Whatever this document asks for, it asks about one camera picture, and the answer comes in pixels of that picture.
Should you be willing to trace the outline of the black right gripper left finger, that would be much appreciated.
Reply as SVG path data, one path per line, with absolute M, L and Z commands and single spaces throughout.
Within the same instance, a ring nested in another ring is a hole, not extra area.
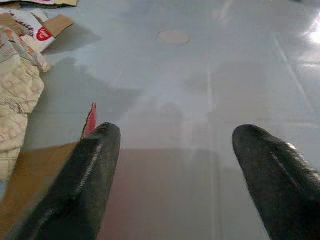
M 95 240 L 121 145 L 106 122 L 79 142 L 23 152 L 6 190 L 8 240 Z

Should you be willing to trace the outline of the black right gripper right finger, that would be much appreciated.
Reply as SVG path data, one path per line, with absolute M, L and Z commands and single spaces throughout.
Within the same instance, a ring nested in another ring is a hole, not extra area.
M 249 194 L 272 240 L 320 238 L 320 174 L 296 148 L 244 124 L 232 146 Z

